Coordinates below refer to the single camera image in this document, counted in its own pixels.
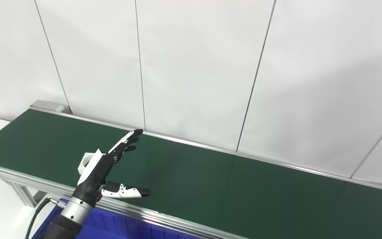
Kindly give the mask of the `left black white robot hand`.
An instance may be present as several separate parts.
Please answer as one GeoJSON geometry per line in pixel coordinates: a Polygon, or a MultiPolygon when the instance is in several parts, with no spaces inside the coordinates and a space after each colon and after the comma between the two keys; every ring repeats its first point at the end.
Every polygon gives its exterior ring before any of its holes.
{"type": "Polygon", "coordinates": [[[113,166],[123,154],[136,149],[136,146],[132,144],[139,140],[139,136],[143,132],[143,129],[128,132],[107,153],[97,150],[81,171],[72,197],[91,207],[95,207],[103,196],[115,199],[149,197],[151,195],[150,189],[125,186],[122,183],[106,180],[113,166]]]}

